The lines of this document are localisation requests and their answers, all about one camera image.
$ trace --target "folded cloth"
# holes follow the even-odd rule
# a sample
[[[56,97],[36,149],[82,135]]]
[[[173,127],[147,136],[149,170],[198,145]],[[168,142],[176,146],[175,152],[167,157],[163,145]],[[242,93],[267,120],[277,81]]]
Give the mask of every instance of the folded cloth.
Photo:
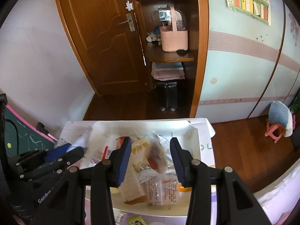
[[[170,71],[170,70],[183,70],[181,62],[176,63],[152,63],[153,71]]]
[[[155,71],[155,64],[152,63],[152,72],[151,75],[154,79],[160,81],[166,80],[184,80],[185,73],[183,70],[166,70],[165,68],[162,71]]]

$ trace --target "white box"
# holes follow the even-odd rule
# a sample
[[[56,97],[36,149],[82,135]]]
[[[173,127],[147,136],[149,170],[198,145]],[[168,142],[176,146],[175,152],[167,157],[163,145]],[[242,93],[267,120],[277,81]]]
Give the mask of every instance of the white box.
[[[93,125],[88,150],[81,168],[89,165],[89,159],[95,150],[106,146],[120,136],[137,135],[144,137],[155,132],[170,141],[177,137],[181,147],[189,150],[193,158],[200,160],[200,142],[198,129],[187,120],[178,121],[98,121]],[[121,194],[112,194],[113,208],[150,216],[185,217],[188,214],[191,192],[180,192],[178,204],[170,206],[148,206],[146,203],[127,205]]]

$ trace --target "small pink stool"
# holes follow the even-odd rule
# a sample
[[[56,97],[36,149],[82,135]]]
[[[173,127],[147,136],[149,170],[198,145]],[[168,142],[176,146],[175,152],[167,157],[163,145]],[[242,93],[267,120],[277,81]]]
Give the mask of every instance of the small pink stool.
[[[277,128],[279,128],[279,133],[280,133],[278,137],[273,134],[273,132]],[[276,143],[284,135],[284,133],[285,133],[285,128],[281,124],[275,123],[270,126],[269,119],[267,119],[267,131],[265,133],[266,137],[270,136]]]

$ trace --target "wooden door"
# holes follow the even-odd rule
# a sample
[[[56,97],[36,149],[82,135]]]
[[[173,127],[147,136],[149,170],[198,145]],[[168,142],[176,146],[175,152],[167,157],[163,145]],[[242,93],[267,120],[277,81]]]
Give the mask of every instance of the wooden door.
[[[149,90],[134,11],[130,0],[56,0],[77,58],[99,95]],[[126,14],[131,13],[131,32]]]

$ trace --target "chalkboard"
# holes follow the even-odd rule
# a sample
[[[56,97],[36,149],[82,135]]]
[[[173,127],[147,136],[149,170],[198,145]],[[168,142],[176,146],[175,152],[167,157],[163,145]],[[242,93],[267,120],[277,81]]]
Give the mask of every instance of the chalkboard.
[[[16,117],[7,107],[5,109],[5,118],[11,120],[18,129],[19,134],[19,154],[32,151],[35,148],[39,150],[52,150],[54,143],[47,140],[33,129],[29,128],[24,122]],[[9,157],[17,155],[17,132],[12,123],[6,122],[5,147]]]

